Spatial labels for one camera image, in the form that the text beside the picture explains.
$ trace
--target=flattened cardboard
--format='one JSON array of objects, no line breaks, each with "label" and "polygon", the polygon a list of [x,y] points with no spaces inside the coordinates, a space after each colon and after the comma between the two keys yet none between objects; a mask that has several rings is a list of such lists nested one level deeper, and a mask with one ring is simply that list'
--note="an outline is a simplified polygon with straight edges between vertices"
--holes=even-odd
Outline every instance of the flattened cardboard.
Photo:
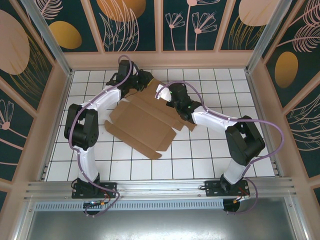
[{"label": "flattened cardboard", "polygon": [[159,159],[162,155],[156,151],[168,149],[176,136],[172,128],[180,131],[186,125],[192,131],[195,127],[182,120],[174,108],[166,106],[165,100],[155,99],[160,83],[154,79],[142,92],[129,92],[129,102],[121,101],[110,114],[112,123],[104,123],[110,134],[149,159]]}]

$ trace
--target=reflective metal surface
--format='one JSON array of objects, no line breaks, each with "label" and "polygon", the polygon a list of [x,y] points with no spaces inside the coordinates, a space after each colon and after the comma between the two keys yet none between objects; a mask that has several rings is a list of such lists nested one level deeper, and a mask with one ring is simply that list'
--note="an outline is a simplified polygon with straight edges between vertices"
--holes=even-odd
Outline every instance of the reflective metal surface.
[{"label": "reflective metal surface", "polygon": [[35,212],[28,240],[292,240],[283,198],[262,198],[254,210],[227,215],[220,209]]}]

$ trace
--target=black mounting plate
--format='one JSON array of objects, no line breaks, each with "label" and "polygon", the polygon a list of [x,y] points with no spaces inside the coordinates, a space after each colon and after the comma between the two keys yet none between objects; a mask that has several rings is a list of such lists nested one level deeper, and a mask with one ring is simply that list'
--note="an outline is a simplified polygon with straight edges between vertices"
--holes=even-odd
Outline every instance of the black mounting plate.
[{"label": "black mounting plate", "polygon": [[[117,190],[116,182],[100,182],[99,185],[106,189]],[[114,192],[107,191],[106,193],[110,196],[111,199],[116,198],[116,194]],[[72,191],[71,198],[73,199],[104,199],[105,193],[103,191],[99,191],[98,194],[93,195],[92,193],[89,193],[89,192],[82,192],[81,186],[79,185],[79,183],[75,182],[73,184],[73,191]]]},{"label": "black mounting plate", "polygon": [[248,195],[250,195],[248,182],[246,180],[239,181],[236,185],[232,187],[229,193],[226,193],[220,187],[220,180],[213,181],[205,181],[204,187],[205,194],[207,197],[236,197],[241,196],[243,193],[239,188],[245,191]]}]

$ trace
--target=flower illustration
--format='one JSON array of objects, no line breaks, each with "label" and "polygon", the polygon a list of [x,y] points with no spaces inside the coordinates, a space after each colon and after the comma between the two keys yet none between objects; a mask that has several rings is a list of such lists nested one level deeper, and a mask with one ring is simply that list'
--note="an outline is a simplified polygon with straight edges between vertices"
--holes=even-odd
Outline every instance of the flower illustration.
[{"label": "flower illustration", "polygon": [[3,99],[0,100],[0,129],[8,130],[12,115],[14,114],[15,105],[8,101],[7,107]]},{"label": "flower illustration", "polygon": [[199,12],[192,14],[192,23],[195,32],[195,47],[197,50],[197,39],[198,34],[209,33],[217,30],[217,25],[214,24],[216,22],[214,13],[203,13],[199,18]]},{"label": "flower illustration", "polygon": [[216,4],[220,0],[186,0],[189,6]]},{"label": "flower illustration", "polygon": [[[26,139],[27,138],[26,136],[14,131],[10,128],[10,123],[11,123],[11,120],[12,120],[12,117],[14,114],[14,109],[15,109],[15,105],[11,101],[8,101],[8,103],[6,105],[6,103],[3,99],[0,100],[0,130],[4,130],[4,131],[9,130],[9,131],[13,132],[14,134]],[[19,150],[24,149],[23,147],[15,145],[15,144],[8,142],[2,138],[0,138],[0,142],[7,144],[11,147],[14,147],[16,149],[19,149]],[[4,162],[0,162],[0,164],[15,165],[15,163],[11,164],[11,163],[4,163]]]},{"label": "flower illustration", "polygon": [[171,13],[167,13],[165,15],[165,19],[166,19],[166,22],[168,23],[169,28],[170,28],[172,46],[173,46],[173,50],[175,51],[176,47],[175,47],[175,43],[174,43],[172,29],[183,27],[184,25],[186,25],[186,22],[183,21],[183,17],[181,16],[181,13],[179,13],[179,14],[173,13],[172,16],[171,16]]},{"label": "flower illustration", "polygon": [[219,3],[220,0],[186,0],[186,3],[189,5],[188,13],[186,17],[186,28],[185,28],[185,50],[188,51],[188,28],[189,28],[189,16],[191,7],[197,5],[209,5]]}]

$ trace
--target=white grid floor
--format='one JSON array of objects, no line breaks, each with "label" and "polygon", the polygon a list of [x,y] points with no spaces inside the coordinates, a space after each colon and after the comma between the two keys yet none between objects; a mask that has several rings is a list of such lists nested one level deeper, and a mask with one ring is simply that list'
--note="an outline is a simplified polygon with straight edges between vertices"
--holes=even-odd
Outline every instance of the white grid floor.
[{"label": "white grid floor", "polygon": [[[153,76],[168,81],[190,81],[202,93],[204,103],[211,109],[232,117],[248,115],[257,118],[257,112],[243,69],[153,69]],[[78,176],[76,156],[64,138],[67,109],[82,104],[98,94],[115,70],[76,71],[63,111],[48,165],[46,181],[72,181]],[[188,88],[193,100],[197,95]],[[99,113],[99,138],[94,146],[96,166],[102,181],[120,180],[168,180],[220,178],[231,160],[226,136],[196,126],[193,131],[183,127],[176,131],[171,146],[162,157],[150,160],[132,147],[120,141],[104,128],[104,122],[116,105]],[[267,154],[266,148],[261,156]],[[269,158],[254,164],[247,177],[275,176]]]}]

